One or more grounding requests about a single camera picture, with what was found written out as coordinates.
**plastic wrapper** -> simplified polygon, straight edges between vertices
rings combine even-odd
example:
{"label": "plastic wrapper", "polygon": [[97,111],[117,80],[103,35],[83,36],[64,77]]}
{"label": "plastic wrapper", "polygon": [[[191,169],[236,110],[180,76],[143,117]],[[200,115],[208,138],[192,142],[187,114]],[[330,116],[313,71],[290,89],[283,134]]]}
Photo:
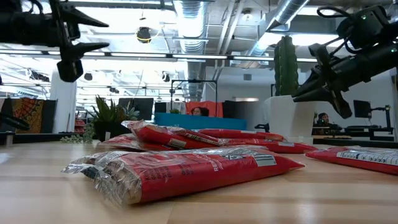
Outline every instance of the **plastic wrapper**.
{"label": "plastic wrapper", "polygon": [[174,134],[166,127],[157,126],[145,121],[123,121],[122,125],[129,128],[142,142],[156,143],[176,149],[201,149],[214,147],[213,144],[196,141]]}
{"label": "plastic wrapper", "polygon": [[346,146],[317,150],[305,155],[325,162],[398,175],[397,149]]}
{"label": "plastic wrapper", "polygon": [[215,146],[224,145],[223,142],[220,141],[218,138],[207,136],[206,134],[198,133],[196,131],[191,131],[185,128],[175,128],[175,127],[167,127],[167,129],[171,131],[173,134],[178,134],[180,136],[184,136],[186,138],[190,138],[196,141],[213,144]]}
{"label": "plastic wrapper", "polygon": [[265,146],[271,152],[276,153],[303,154],[317,150],[317,148],[304,143],[280,142],[266,139],[220,139],[220,141],[226,146],[242,144]]}
{"label": "plastic wrapper", "polygon": [[150,144],[150,143],[140,142],[133,133],[122,134],[122,135],[116,136],[107,141],[101,142],[100,145],[111,146],[111,147],[115,147],[118,149],[128,149],[128,150],[134,149],[134,150],[140,150],[140,151],[170,151],[170,150],[174,150],[174,148],[172,148],[172,147],[163,146],[160,144]]}
{"label": "plastic wrapper", "polygon": [[215,138],[226,139],[267,139],[273,141],[284,141],[284,137],[279,134],[263,133],[258,131],[241,131],[228,129],[200,129],[199,133],[206,134]]}
{"label": "plastic wrapper", "polygon": [[62,172],[97,170],[91,172],[95,187],[106,199],[123,205],[262,179],[302,167],[261,146],[231,146],[104,152],[77,159]]}

